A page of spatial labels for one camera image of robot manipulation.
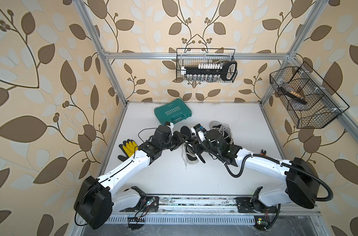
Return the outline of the black white canvas sneaker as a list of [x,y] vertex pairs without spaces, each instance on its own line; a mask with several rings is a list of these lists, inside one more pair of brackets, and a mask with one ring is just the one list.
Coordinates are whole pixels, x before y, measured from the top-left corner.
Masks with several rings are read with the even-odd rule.
[[189,143],[182,145],[182,158],[186,168],[188,165],[195,165],[199,162],[197,154],[194,152],[192,145]]

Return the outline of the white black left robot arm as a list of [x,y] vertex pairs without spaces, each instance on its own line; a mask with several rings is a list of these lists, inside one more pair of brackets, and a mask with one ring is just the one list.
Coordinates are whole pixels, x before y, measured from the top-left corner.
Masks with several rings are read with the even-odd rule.
[[132,148],[132,154],[121,165],[104,175],[86,178],[74,204],[80,216],[93,230],[107,222],[114,212],[135,209],[148,211],[158,204],[158,197],[147,197],[133,186],[124,192],[120,188],[141,170],[157,160],[164,150],[174,151],[192,137],[191,130],[172,131],[173,124],[160,125],[144,143]]

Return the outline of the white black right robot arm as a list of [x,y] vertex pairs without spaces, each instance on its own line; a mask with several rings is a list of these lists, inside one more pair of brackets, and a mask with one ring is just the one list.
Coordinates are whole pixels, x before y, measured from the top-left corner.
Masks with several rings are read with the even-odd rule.
[[273,206],[295,203],[313,209],[316,202],[328,202],[334,197],[331,187],[301,158],[282,160],[253,153],[235,145],[230,137],[225,137],[220,131],[206,130],[200,124],[191,128],[191,133],[194,137],[193,149],[202,162],[201,154],[207,152],[220,161],[233,178],[239,178],[245,169],[251,169],[278,181],[270,187],[257,187],[246,202],[246,208],[262,212]]

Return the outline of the green plastic tool case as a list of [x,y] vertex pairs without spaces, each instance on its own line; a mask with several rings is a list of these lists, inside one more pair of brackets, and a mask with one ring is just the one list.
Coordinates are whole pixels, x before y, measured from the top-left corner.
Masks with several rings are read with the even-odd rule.
[[166,123],[177,124],[192,116],[191,109],[178,98],[166,105],[154,109],[154,114],[161,125]]

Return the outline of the yellow black work glove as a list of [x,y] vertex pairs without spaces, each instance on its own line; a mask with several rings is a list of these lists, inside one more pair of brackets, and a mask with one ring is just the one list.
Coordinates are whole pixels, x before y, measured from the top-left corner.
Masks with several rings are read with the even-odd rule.
[[138,145],[134,140],[128,139],[119,144],[119,148],[123,152],[123,155],[119,155],[118,159],[124,162],[135,154],[135,151],[138,150]]

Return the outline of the socket bit set in basket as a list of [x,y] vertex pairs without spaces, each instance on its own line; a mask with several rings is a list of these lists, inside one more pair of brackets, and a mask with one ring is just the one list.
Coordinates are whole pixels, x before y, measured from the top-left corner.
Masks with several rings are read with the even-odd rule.
[[179,75],[184,79],[208,83],[233,82],[237,74],[236,61],[222,61],[219,64],[182,66],[179,70]]

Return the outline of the dark object in right basket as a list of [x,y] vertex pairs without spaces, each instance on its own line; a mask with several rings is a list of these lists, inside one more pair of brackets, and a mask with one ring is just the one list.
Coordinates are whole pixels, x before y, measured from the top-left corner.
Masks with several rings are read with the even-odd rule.
[[279,86],[279,94],[283,96],[283,102],[286,105],[307,105],[307,101],[304,99],[302,95],[295,92],[292,87]]

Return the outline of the aluminium frame rail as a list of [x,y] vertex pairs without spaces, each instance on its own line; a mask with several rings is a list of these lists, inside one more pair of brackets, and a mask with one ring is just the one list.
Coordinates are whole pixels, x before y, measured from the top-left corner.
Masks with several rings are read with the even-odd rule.
[[247,207],[249,196],[234,195],[155,195],[157,200],[147,207],[149,214],[186,215],[274,215],[277,210],[257,211]]

